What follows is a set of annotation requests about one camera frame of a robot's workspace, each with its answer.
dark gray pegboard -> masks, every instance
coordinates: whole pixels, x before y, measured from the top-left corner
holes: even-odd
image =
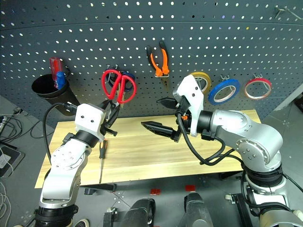
[[[97,105],[106,98],[100,76],[106,64],[117,63],[138,84],[120,117],[173,114],[155,102],[171,92],[154,77],[144,49],[149,44],[160,54],[159,40],[169,51],[171,88],[201,70],[213,86],[221,82],[220,74],[240,81],[239,94],[223,105],[213,106],[205,96],[206,110],[255,108],[262,119],[303,83],[302,21],[286,12],[275,19],[274,7],[284,6],[282,1],[103,3],[1,1],[1,95],[41,119],[49,104],[31,91],[31,84],[50,72],[49,58],[58,56],[72,71],[68,80],[81,103]],[[302,1],[287,4],[303,14]],[[243,86],[260,72],[273,91],[267,99],[252,101]],[[260,86],[252,88],[255,95]],[[54,111],[49,124],[71,119]]]

robotic arm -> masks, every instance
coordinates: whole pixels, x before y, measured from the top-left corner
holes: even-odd
[[[286,178],[279,151],[283,144],[280,133],[268,125],[252,121],[240,111],[204,111],[203,93],[192,75],[177,85],[173,95],[175,99],[163,98],[158,102],[176,109],[177,131],[158,122],[142,122],[142,125],[175,142],[178,142],[182,133],[191,151],[201,161],[200,164],[215,165],[219,159],[223,159],[221,153],[225,145],[233,148],[241,155],[243,176],[248,182],[248,199],[244,197],[251,213],[260,216],[260,226],[276,227],[284,224],[303,227],[300,219],[288,208]],[[203,159],[191,145],[187,134],[201,134],[202,139],[219,140],[222,148],[215,155]]]
[[[92,148],[104,140],[106,132],[118,116],[120,106],[106,100],[102,107],[81,104],[77,107],[75,135],[54,151],[52,167],[47,175],[36,214],[36,227],[72,226],[78,211],[75,201],[80,186],[80,175],[87,164]]]

red tape roll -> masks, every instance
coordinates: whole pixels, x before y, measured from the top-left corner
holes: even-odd
[[[247,87],[253,83],[264,83],[267,85],[267,89],[268,91],[262,95],[262,96],[252,96],[250,94],[248,94],[247,92]],[[253,100],[260,100],[260,99],[263,99],[263,98],[266,98],[267,96],[269,96],[270,92],[271,92],[271,88],[272,88],[272,85],[271,85],[271,82],[268,80],[268,79],[265,79],[265,78],[255,78],[255,79],[252,79],[250,80],[246,85],[245,85],[245,88],[244,88],[244,94],[247,98],[250,98],[250,99],[253,99]]]

pliers handle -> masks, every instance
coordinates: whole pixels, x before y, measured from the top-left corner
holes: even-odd
[[[166,46],[164,44],[163,41],[159,42],[159,46],[161,48],[162,51],[162,56],[163,56],[163,65],[162,65],[162,69],[160,69],[157,64],[155,63],[155,60],[153,58],[153,54],[152,54],[152,48],[151,46],[146,46],[146,55],[148,58],[149,63],[151,64],[151,66],[156,70],[156,77],[162,77],[164,76],[168,76],[169,74],[169,67],[168,67],[168,52],[166,49]]]

wooden board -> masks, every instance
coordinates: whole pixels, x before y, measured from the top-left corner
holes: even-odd
[[[243,112],[253,121],[260,123],[255,110]],[[160,122],[177,129],[175,116],[118,118],[111,128],[117,131],[118,135],[116,137],[106,135],[108,146],[102,183],[241,170],[239,162],[233,158],[225,158],[215,166],[199,165],[199,161],[190,152],[183,137],[179,143],[175,143],[169,138],[155,135],[141,125],[141,122],[145,121]],[[50,143],[51,153],[62,144],[68,132],[76,132],[74,122],[57,124]],[[217,141],[202,140],[199,136],[190,137],[190,140],[203,157],[212,155],[221,145]],[[235,151],[232,154],[240,157]],[[81,185],[99,183],[99,165],[97,145],[93,148],[88,164],[81,173]],[[50,164],[45,156],[35,188],[42,187],[44,176],[49,169]]]

